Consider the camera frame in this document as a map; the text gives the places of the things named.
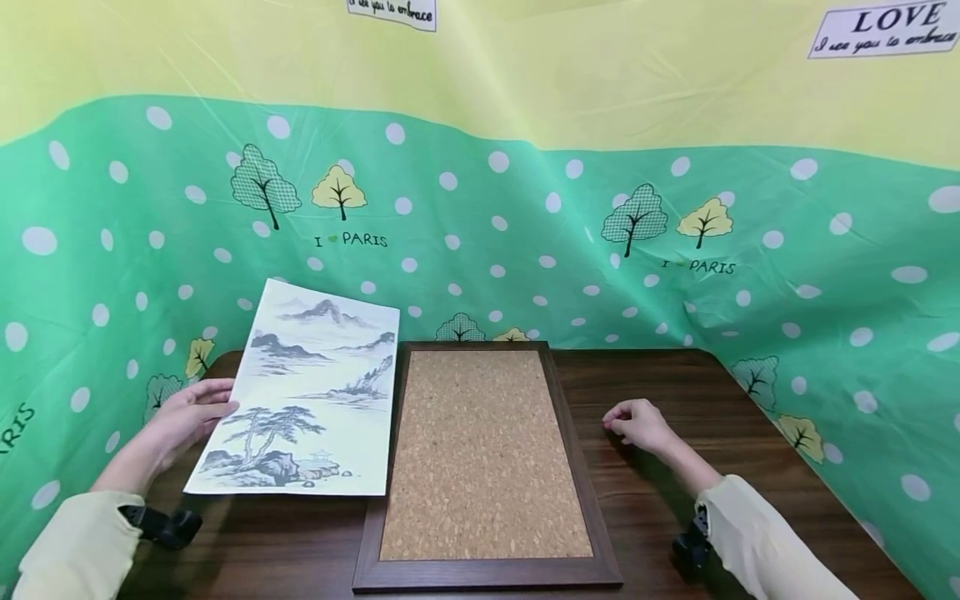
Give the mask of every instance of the hand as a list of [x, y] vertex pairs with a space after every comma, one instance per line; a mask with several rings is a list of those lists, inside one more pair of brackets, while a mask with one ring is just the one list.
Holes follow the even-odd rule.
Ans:
[[650, 400], [624, 400], [604, 415], [603, 426], [623, 436], [624, 444], [633, 444], [658, 456], [678, 440], [663, 415]]

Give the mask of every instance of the cork board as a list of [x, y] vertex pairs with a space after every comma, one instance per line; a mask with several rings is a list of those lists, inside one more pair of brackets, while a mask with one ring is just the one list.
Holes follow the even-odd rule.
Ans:
[[414, 351], [400, 418], [381, 561], [593, 556], [536, 350]]
[[353, 591], [622, 583], [549, 346], [401, 344]]

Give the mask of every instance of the brown table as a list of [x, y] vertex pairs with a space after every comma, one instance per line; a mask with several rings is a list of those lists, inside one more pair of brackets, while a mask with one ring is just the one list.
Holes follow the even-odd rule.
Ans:
[[[240, 352], [210, 376], [236, 373]], [[612, 443], [600, 427], [617, 401], [649, 397], [721, 472], [750, 481], [824, 564], [861, 598], [920, 598], [840, 502], [716, 360], [696, 350], [554, 352], [590, 476], [626, 581], [620, 590], [471, 594], [469, 598], [749, 598], [719, 561], [686, 583], [670, 542], [692, 502], [655, 459]], [[195, 448], [157, 479], [152, 505], [204, 516], [193, 544], [168, 553], [144, 544], [121, 598], [350, 598], [366, 500], [307, 496], [183, 496]], [[404, 595], [454, 598], [463, 595]]]

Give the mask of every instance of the ink painting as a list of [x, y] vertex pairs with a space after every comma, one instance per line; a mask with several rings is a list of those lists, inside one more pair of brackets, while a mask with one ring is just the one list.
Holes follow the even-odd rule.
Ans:
[[384, 495], [399, 311], [268, 279], [233, 386], [184, 489]]

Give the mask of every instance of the beige sleeve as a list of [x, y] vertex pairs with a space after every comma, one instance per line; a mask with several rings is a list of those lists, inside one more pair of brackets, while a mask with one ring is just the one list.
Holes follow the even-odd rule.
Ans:
[[20, 562], [12, 600], [107, 600], [133, 563], [140, 530], [117, 508], [143, 505], [123, 492], [67, 498]]
[[856, 600], [769, 502], [728, 475], [697, 498], [723, 566], [760, 600]]

